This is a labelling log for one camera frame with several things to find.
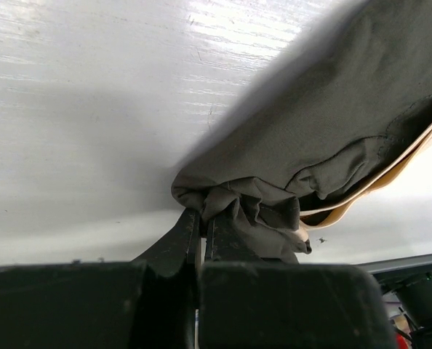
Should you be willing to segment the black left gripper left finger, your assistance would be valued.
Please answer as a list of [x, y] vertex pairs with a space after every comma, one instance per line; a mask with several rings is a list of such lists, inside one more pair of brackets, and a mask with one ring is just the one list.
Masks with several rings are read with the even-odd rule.
[[193, 348], [200, 217], [129, 262], [0, 266], [0, 348]]

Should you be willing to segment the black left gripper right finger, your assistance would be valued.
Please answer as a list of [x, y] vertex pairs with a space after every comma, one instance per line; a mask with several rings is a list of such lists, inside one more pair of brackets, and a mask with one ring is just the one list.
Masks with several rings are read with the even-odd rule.
[[395, 348], [380, 287], [352, 265], [261, 260], [229, 219], [207, 226], [201, 348]]

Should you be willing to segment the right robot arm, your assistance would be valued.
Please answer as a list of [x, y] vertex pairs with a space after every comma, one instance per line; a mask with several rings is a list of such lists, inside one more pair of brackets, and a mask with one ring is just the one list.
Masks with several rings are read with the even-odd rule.
[[393, 293], [409, 326], [409, 333], [397, 329], [411, 348], [432, 348], [432, 274], [420, 274], [397, 284], [387, 285]]

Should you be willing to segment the dark grey underwear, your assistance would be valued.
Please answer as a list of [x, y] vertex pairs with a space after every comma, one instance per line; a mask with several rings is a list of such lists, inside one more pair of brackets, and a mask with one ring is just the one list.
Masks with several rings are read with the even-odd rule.
[[370, 1], [332, 51], [186, 165], [172, 195], [226, 214], [259, 257], [297, 262], [432, 145], [432, 1]]

